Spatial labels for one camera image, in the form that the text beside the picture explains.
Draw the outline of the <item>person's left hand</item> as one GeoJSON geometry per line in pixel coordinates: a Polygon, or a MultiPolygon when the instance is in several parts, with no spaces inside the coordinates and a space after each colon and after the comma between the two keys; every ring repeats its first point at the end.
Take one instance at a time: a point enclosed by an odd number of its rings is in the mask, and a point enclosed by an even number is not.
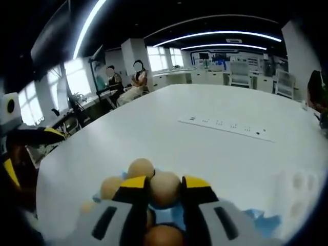
{"type": "Polygon", "coordinates": [[[30,212],[36,209],[37,169],[24,146],[13,146],[9,150],[13,170],[19,182],[15,185],[14,197],[19,206],[30,212]]]}

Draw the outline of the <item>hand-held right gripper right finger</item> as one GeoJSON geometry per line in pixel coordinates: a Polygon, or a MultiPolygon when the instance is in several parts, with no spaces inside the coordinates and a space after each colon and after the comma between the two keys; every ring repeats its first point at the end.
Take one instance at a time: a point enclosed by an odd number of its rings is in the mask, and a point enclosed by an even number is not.
{"type": "Polygon", "coordinates": [[[220,200],[203,179],[182,177],[181,204],[190,245],[281,245],[262,237],[250,216],[220,200]]]}

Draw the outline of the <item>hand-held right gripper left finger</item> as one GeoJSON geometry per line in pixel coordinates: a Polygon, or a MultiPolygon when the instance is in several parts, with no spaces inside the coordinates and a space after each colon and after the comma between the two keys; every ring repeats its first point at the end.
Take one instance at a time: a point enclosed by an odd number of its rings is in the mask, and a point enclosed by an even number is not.
{"type": "Polygon", "coordinates": [[[112,200],[103,200],[81,214],[72,233],[48,245],[143,245],[147,230],[150,180],[125,180],[112,200]]]}

